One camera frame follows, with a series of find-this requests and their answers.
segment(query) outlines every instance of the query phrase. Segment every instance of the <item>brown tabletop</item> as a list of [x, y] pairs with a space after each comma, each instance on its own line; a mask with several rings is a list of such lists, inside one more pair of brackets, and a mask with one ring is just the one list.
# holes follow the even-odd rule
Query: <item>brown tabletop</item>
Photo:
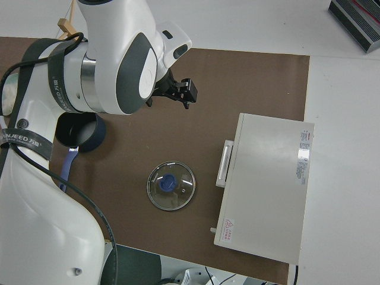
[[[2, 73], [28, 43], [0, 38]], [[286, 284], [287, 264], [216, 246], [210, 228], [217, 225], [223, 197], [215, 186], [223, 144], [234, 139], [239, 113], [302, 121], [308, 66], [307, 56], [192, 49], [172, 70], [177, 80], [193, 79], [197, 103], [185, 110], [154, 98], [153, 107], [131, 116], [101, 115], [106, 138], [79, 154], [70, 181], [107, 215], [117, 243]], [[61, 171], [66, 153], [56, 142], [53, 171]], [[189, 204], [173, 212], [156, 208], [146, 189], [150, 172], [169, 160], [187, 164], [197, 183]]]

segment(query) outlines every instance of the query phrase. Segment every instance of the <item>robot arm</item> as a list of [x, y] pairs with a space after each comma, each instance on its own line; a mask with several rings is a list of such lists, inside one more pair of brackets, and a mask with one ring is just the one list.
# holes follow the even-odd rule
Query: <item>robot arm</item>
[[156, 82], [191, 48], [190, 38], [173, 23], [156, 26], [142, 0], [79, 0], [79, 7], [88, 26], [84, 98], [96, 112], [136, 112], [149, 100]]
[[3, 149], [0, 156], [0, 284], [100, 280], [104, 237], [97, 221], [47, 172], [22, 158], [48, 169], [48, 156], [35, 150], [52, 144], [62, 113], [132, 114], [151, 105], [152, 94], [185, 107], [197, 98], [190, 80], [177, 83], [170, 72], [191, 47], [190, 39], [173, 24], [156, 27], [145, 0], [79, 0], [79, 6], [88, 43], [66, 55], [68, 42], [37, 41], [23, 58], [48, 59], [20, 70], [15, 108], [2, 133], [12, 147], [26, 143], [19, 151]]

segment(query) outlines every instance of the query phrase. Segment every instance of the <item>glass pot lid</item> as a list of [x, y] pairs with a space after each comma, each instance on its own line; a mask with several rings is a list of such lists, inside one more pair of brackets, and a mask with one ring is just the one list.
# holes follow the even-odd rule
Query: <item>glass pot lid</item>
[[178, 161], [167, 161], [158, 165], [147, 182], [150, 201], [166, 211], [185, 206], [195, 191], [195, 178], [191, 169]]

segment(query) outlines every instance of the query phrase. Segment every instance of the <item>white appliance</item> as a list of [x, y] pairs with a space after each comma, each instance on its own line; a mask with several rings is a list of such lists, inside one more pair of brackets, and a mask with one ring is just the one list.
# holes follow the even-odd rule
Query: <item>white appliance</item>
[[216, 245], [298, 264], [313, 135], [312, 123], [240, 114], [218, 173], [221, 186], [229, 165]]

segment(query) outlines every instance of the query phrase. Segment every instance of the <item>printed label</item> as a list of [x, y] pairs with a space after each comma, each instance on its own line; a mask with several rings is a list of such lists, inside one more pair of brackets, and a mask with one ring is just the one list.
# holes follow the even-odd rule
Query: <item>printed label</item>
[[222, 237], [221, 237], [221, 240], [223, 242], [231, 242], [232, 241], [234, 223], [235, 223], [235, 221], [233, 219], [224, 218], [223, 231], [222, 231]]
[[311, 133], [309, 131], [303, 130], [303, 132], [301, 132], [296, 169], [296, 180], [297, 183], [301, 185], [306, 184], [311, 139]]

